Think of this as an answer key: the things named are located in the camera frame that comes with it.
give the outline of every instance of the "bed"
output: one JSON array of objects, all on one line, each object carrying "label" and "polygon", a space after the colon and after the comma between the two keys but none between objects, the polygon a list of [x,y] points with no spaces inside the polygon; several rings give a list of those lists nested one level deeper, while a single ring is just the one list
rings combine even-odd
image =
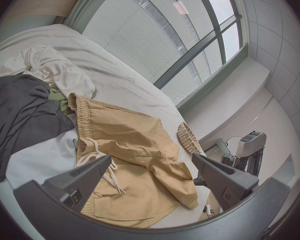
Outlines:
[{"label": "bed", "polygon": [[[191,162],[191,155],[183,148],[177,136],[177,128],[184,119],[168,96],[101,46],[62,24],[26,30],[8,38],[0,44],[0,65],[9,57],[17,55],[22,49],[36,45],[53,46],[82,69],[96,86],[95,100],[160,118],[163,127],[180,147],[179,160],[187,165],[193,178],[197,177],[198,170]],[[37,179],[36,175],[31,177],[39,180],[40,183],[42,181],[40,178]],[[22,224],[20,226],[28,234],[32,234],[34,228],[31,228],[31,224],[21,214],[22,211],[12,194],[12,189],[15,187],[7,180],[1,182],[1,201],[15,220],[23,221],[20,222]],[[181,205],[150,228],[176,227],[197,222],[210,190],[204,186],[196,186],[196,188],[199,196],[198,207],[189,210]]]}]

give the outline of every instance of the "window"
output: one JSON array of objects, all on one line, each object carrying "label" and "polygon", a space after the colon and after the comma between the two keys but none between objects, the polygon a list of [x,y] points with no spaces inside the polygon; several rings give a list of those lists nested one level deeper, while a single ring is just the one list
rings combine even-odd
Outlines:
[{"label": "window", "polygon": [[[177,105],[239,50],[235,24],[239,16],[230,18],[234,15],[230,0],[210,0],[217,23],[210,18],[208,2],[104,0],[82,34],[136,70]],[[221,23],[233,25],[221,33],[221,27],[215,27]]]}]

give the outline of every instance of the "pile of clothes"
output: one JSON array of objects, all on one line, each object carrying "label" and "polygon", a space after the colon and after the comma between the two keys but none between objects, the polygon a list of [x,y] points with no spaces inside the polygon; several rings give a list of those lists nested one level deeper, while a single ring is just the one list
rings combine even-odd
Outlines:
[{"label": "pile of clothes", "polygon": [[[179,147],[160,119],[93,100],[95,96],[91,79],[51,46],[25,49],[0,66],[0,182],[5,177],[18,181],[18,163],[37,155],[27,151],[30,147],[49,152],[55,141],[62,141],[60,136],[72,132],[78,142],[64,154],[76,154],[76,163],[68,166],[112,156],[82,214],[146,228],[180,204],[197,207],[191,174],[178,161]],[[23,159],[12,162],[16,154]]]}]

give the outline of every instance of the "beige curtain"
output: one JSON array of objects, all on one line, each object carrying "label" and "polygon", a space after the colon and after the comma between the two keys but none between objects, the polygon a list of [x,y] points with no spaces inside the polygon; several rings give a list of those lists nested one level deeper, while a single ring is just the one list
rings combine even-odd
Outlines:
[{"label": "beige curtain", "polygon": [[76,2],[77,0],[17,0],[4,20],[35,14],[67,17]]}]

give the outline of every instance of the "tiled ceiling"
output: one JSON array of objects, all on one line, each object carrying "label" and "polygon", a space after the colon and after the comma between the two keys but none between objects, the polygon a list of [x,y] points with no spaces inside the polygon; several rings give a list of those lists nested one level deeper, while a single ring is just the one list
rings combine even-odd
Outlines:
[{"label": "tiled ceiling", "polygon": [[270,70],[266,89],[290,118],[300,142],[300,25],[285,0],[243,0],[250,57]]}]

